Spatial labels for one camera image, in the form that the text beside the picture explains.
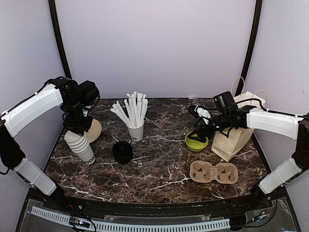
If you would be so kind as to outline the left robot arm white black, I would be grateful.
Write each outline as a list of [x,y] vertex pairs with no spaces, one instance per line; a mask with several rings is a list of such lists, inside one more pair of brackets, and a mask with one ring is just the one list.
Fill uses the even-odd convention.
[[30,161],[21,150],[15,137],[31,122],[59,107],[63,111],[63,126],[67,129],[66,141],[72,151],[84,154],[90,151],[85,133],[93,118],[88,114],[99,100],[95,83],[76,81],[60,76],[49,79],[44,86],[0,116],[0,159],[8,170],[17,172],[31,186],[49,197],[49,203],[58,211],[68,207],[63,189]]

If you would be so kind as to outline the stack of white paper cups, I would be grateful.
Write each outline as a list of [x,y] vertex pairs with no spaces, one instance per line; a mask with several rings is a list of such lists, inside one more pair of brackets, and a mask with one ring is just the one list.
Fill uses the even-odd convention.
[[67,131],[64,137],[67,145],[73,153],[86,165],[91,165],[96,158],[89,144],[89,140],[85,136],[80,136],[71,131]]

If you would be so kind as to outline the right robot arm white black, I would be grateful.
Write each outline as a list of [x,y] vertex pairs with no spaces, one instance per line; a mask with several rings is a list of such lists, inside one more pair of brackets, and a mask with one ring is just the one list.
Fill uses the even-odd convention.
[[265,202],[265,195],[277,187],[288,184],[309,168],[309,117],[300,115],[284,115],[264,111],[254,106],[246,105],[231,113],[221,113],[211,116],[201,106],[190,105],[188,112],[203,123],[189,133],[189,138],[205,142],[214,136],[215,132],[225,129],[253,129],[268,131],[289,137],[296,141],[295,152],[274,171],[261,179],[247,198],[246,205],[256,210]]

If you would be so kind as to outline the stack of black lids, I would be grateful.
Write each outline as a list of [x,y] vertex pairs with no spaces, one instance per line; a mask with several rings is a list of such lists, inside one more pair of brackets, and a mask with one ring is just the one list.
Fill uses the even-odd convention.
[[127,164],[133,159],[132,145],[125,141],[119,141],[113,145],[112,154],[117,163]]

